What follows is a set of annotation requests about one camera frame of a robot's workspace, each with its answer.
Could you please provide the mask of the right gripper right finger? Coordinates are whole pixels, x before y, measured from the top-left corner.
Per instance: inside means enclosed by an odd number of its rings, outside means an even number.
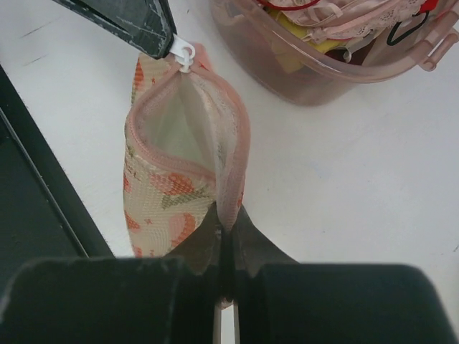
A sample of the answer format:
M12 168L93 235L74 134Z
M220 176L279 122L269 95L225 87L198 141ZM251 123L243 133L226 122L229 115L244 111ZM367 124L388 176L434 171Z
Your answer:
M232 229L238 343L456 343L431 281L403 264L300 263L241 209Z

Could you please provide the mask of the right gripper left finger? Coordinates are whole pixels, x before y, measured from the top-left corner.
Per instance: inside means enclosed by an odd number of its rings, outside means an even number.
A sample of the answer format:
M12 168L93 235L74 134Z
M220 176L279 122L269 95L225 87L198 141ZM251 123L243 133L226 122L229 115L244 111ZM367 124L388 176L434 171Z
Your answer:
M211 207L164 257L29 262L1 299L1 341L218 343L223 233Z

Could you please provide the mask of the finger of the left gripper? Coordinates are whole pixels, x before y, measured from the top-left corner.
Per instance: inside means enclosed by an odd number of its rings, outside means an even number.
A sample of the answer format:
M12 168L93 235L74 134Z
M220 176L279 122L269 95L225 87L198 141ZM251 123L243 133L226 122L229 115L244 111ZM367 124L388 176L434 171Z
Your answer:
M154 59L174 43L176 26L167 0L55 0Z

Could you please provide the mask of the floral mesh laundry bag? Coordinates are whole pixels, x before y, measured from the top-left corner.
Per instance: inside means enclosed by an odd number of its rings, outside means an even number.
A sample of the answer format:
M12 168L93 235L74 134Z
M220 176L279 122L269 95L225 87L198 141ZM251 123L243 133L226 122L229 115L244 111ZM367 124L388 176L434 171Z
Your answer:
M226 229L242 206L250 121L206 49L138 56L124 133L123 207L136 257L161 257L187 239L211 206Z

